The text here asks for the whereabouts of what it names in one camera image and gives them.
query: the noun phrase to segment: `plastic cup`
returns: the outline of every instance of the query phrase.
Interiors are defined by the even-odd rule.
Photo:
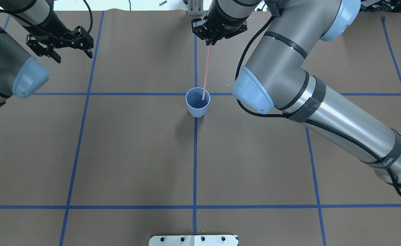
[[[205,115],[208,105],[210,104],[210,94],[205,91],[205,100],[202,100],[203,88],[194,87],[185,95],[188,111],[195,118]]]

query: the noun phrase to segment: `light blue joint cap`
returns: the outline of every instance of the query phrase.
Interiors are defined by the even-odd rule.
[[[275,107],[269,93],[247,67],[241,68],[240,75],[232,86],[232,94],[261,114],[267,114]]]
[[[49,72],[31,56],[19,70],[12,93],[19,98],[26,98],[41,88],[49,78]]]
[[[360,0],[342,0],[336,19],[330,29],[320,39],[323,41],[331,41],[340,36],[355,20],[360,11],[360,6]]]

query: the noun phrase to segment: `velcro strap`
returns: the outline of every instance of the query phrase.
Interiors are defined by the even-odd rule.
[[[325,95],[326,84],[316,78],[316,87],[311,98],[309,98],[308,101],[305,102],[302,107],[300,107],[300,109],[292,113],[288,119],[298,123],[307,121],[320,107],[325,99]]]
[[[392,129],[395,134],[395,144],[393,145],[390,153],[383,159],[382,162],[372,162],[366,163],[371,168],[379,168],[379,169],[389,169],[390,166],[398,160],[399,156],[401,156],[401,135],[394,129]]]

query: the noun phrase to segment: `straw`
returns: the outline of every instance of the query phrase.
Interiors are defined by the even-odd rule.
[[[205,100],[206,83],[208,82],[208,71],[210,70],[211,47],[212,45],[210,44],[208,46],[208,56],[206,57],[205,82],[203,83],[202,101]]]

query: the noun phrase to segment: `white metal plate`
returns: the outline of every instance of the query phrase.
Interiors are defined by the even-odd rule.
[[[238,246],[237,235],[153,236],[149,246]]]

